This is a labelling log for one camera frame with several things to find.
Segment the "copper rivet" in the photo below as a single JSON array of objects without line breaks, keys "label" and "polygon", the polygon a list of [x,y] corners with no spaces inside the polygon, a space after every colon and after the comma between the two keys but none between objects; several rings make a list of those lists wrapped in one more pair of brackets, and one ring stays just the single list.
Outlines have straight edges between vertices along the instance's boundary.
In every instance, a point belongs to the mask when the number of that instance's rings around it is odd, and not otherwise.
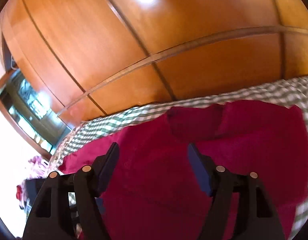
[{"label": "copper rivet", "polygon": [[216,171],[224,172],[225,171],[225,167],[219,165],[219,166],[216,167]]},{"label": "copper rivet", "polygon": [[57,176],[57,172],[56,171],[53,171],[50,173],[50,178],[55,178]]},{"label": "copper rivet", "polygon": [[257,174],[256,172],[251,172],[249,175],[250,175],[253,179],[257,179],[257,177],[258,177],[258,174]]},{"label": "copper rivet", "polygon": [[86,165],[86,166],[84,166],[84,167],[83,167],[83,169],[82,169],[82,170],[83,170],[84,172],[89,172],[91,169],[92,169],[92,167],[91,167],[91,166]]}]

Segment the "white wall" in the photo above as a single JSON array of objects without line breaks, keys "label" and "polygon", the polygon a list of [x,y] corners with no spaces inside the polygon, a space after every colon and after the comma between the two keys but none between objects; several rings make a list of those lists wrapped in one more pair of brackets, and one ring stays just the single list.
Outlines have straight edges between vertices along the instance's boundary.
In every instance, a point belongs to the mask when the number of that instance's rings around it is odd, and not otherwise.
[{"label": "white wall", "polygon": [[[0,78],[5,69],[0,63]],[[14,236],[22,236],[25,213],[18,207],[16,186],[26,178],[25,165],[38,153],[0,112],[0,217]]]}]

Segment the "maroon t-shirt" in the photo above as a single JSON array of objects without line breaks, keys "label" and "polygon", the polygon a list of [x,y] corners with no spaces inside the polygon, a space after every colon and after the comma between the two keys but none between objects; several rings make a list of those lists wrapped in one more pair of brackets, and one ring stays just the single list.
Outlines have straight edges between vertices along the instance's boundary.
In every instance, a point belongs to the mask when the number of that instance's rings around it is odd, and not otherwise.
[{"label": "maroon t-shirt", "polygon": [[[258,174],[277,208],[286,238],[296,206],[308,194],[308,137],[302,111],[261,101],[208,108],[173,107],[155,120],[129,126],[65,157],[73,173],[106,154],[120,157],[102,194],[104,223],[113,240],[196,239],[211,198],[203,193],[187,158],[188,143],[233,173]],[[233,232],[238,195],[233,194],[224,239]]]}]

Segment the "wooden wall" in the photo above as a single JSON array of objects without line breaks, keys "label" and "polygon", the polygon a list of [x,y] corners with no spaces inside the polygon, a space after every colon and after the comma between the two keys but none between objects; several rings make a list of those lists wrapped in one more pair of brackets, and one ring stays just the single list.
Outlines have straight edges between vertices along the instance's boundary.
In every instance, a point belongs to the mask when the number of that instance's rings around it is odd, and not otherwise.
[{"label": "wooden wall", "polygon": [[308,75],[301,0],[9,0],[6,42],[70,126]]}]

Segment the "bed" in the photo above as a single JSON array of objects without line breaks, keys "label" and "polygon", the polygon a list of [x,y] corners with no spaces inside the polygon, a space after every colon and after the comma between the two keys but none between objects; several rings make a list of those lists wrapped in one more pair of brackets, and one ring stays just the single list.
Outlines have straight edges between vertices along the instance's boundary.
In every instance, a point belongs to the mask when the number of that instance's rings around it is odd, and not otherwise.
[{"label": "bed", "polygon": [[[279,80],[273,83],[265,83],[220,95],[133,107],[105,118],[97,118],[89,122],[84,122],[73,129],[59,145],[49,162],[47,174],[51,171],[57,171],[58,167],[62,165],[65,156],[72,154],[90,141],[113,134],[126,126],[137,125],[155,119],[172,106],[205,108],[213,103],[222,104],[239,99],[261,100],[285,107],[297,105],[303,111],[308,132],[308,76],[306,76],[287,81]],[[69,199],[71,204],[75,204],[75,196],[73,193],[69,193]],[[308,199],[299,205],[296,210],[295,221],[289,239],[292,239],[296,235],[307,219]]]}]

